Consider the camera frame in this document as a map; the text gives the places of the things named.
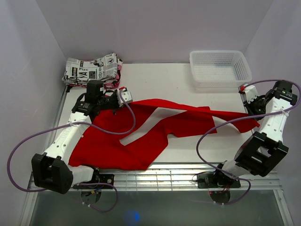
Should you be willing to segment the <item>red trousers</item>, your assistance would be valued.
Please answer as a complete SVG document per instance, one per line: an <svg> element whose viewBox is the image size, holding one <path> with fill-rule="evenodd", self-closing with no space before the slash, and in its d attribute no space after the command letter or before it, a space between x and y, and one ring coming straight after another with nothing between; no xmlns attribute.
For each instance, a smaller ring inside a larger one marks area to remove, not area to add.
<svg viewBox="0 0 301 226"><path fill-rule="evenodd" d="M130 108L101 112L79 140L69 159L73 167L146 170L152 163L196 163L197 138L210 133L205 153L213 160L231 154L258 127L246 113L215 111L163 99L135 101Z"/></svg>

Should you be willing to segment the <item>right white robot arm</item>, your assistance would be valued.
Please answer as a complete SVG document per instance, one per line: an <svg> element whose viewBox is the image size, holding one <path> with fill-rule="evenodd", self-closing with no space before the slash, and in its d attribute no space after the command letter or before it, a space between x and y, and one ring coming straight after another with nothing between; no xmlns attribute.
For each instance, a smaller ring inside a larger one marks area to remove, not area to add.
<svg viewBox="0 0 301 226"><path fill-rule="evenodd" d="M212 175L216 186L230 186L236 177L245 174L264 177L287 155L289 148L283 144L283 130L288 109L297 103L292 86L289 81L277 81L261 96L254 85L241 88L248 114L259 116L262 124L241 145L233 160L218 165Z"/></svg>

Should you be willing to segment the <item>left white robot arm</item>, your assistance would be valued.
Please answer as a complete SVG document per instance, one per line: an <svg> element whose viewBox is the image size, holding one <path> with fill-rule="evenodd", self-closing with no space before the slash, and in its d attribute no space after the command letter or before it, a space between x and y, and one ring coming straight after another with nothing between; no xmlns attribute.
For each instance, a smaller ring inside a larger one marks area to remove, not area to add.
<svg viewBox="0 0 301 226"><path fill-rule="evenodd" d="M36 186L65 194L74 185L85 183L89 188L99 185L96 167L73 167L69 159L84 132L102 110L117 110L123 104L121 91L110 90L107 96L101 81L90 81L71 110L67 127L42 154L32 158L32 174Z"/></svg>

